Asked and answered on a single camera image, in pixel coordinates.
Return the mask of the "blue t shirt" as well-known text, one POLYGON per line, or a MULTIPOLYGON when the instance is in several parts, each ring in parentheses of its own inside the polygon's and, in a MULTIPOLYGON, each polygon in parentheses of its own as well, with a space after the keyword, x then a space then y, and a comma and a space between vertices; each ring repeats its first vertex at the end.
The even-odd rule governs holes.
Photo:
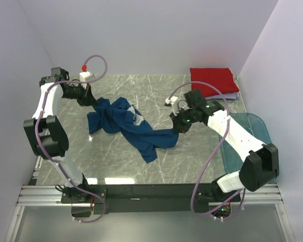
POLYGON ((101 129, 107 134, 120 132, 138 150, 146 163, 157 159, 157 148, 169 149, 176 146, 179 138, 177 133, 172 129, 154 130, 126 98, 120 97, 113 103, 99 98, 93 109, 94 112, 87 114, 89 134, 101 129))

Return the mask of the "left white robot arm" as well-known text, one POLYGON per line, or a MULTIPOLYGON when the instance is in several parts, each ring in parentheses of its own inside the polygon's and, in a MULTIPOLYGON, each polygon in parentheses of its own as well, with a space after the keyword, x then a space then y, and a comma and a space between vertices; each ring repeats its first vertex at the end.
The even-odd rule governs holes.
POLYGON ((86 65, 82 66, 80 78, 74 80, 70 80, 68 71, 52 68, 51 75, 39 81, 41 95, 35 114, 23 122, 34 154, 50 161, 64 180, 64 186, 56 189, 80 203, 89 200, 91 190, 84 174, 67 158, 69 140, 57 112, 62 98, 75 99, 80 106, 97 105, 88 83, 94 79, 86 65))

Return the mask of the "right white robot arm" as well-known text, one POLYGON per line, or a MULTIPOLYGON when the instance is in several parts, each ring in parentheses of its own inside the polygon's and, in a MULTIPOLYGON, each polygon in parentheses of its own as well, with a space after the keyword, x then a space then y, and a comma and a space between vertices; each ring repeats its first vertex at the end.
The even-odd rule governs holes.
POLYGON ((227 173, 212 182, 212 197, 223 201, 230 192, 247 189, 255 192, 279 176, 278 148, 255 138, 217 101, 206 101, 198 89, 184 95, 187 108, 179 107, 172 96, 165 104, 172 107, 170 114, 175 133, 186 133, 193 123, 203 123, 217 132, 241 158, 240 170, 227 173))

